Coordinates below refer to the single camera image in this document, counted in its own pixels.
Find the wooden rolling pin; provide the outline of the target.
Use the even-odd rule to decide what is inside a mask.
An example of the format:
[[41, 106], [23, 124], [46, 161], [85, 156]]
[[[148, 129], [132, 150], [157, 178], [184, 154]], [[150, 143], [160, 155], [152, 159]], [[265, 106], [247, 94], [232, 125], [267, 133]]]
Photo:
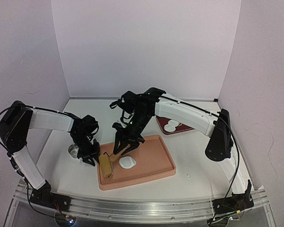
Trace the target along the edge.
[[99, 156], [99, 166], [104, 178], [110, 178], [113, 175], [113, 163], [118, 160], [121, 154], [125, 152], [129, 147], [130, 145], [127, 145], [116, 155], [114, 153], [109, 155], [107, 152], [104, 152]]

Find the white dough piece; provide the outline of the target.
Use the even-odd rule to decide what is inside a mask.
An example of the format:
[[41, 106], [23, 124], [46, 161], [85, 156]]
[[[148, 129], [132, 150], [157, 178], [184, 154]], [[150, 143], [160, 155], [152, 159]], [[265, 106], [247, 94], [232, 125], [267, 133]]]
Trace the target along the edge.
[[131, 156], [122, 157], [119, 159], [119, 165], [123, 169], [131, 169], [136, 166], [136, 161]]

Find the pink plastic tray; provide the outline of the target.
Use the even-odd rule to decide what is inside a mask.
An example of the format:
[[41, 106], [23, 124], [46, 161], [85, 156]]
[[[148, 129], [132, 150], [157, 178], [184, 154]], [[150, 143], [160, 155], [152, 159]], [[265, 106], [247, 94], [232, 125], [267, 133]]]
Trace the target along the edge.
[[126, 169], [119, 159], [112, 163], [112, 176], [104, 177], [98, 165], [98, 184], [103, 191], [133, 186], [173, 176], [176, 165], [160, 135], [147, 136], [145, 142], [125, 156], [135, 165]]

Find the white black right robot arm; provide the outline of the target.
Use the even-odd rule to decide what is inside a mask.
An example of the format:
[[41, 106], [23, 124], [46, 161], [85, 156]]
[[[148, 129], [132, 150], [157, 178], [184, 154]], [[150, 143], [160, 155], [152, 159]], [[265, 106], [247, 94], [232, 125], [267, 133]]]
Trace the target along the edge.
[[190, 128], [166, 137], [178, 168], [182, 196], [212, 197], [214, 212], [236, 212], [254, 206], [252, 184], [231, 131], [225, 109], [211, 111], [178, 99], [166, 91], [149, 88], [136, 94], [127, 91], [110, 104], [120, 108], [120, 122], [113, 124], [115, 154], [129, 154], [146, 143], [142, 136], [156, 118], [167, 118], [172, 126]]

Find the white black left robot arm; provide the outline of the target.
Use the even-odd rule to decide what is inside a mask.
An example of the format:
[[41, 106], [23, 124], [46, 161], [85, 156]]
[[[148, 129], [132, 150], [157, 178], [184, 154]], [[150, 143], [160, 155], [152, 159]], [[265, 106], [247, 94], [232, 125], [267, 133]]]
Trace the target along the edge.
[[68, 112], [26, 105], [19, 100], [0, 112], [0, 145], [27, 190], [31, 190], [27, 192], [29, 204], [62, 212], [70, 207], [70, 196], [52, 192], [51, 184], [36, 165], [45, 145], [45, 132], [70, 135], [79, 149], [77, 158], [95, 166], [99, 162], [99, 143], [94, 139], [98, 130], [98, 121], [91, 115], [80, 118]]

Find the flat white dumpling wrapper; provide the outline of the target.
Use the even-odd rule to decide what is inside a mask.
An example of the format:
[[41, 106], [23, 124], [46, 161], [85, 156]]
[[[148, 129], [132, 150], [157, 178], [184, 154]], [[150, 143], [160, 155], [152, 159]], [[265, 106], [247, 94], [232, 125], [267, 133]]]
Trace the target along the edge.
[[171, 126], [171, 127], [177, 127], [177, 126], [179, 126], [179, 122], [175, 121], [175, 120], [169, 120], [168, 125]]

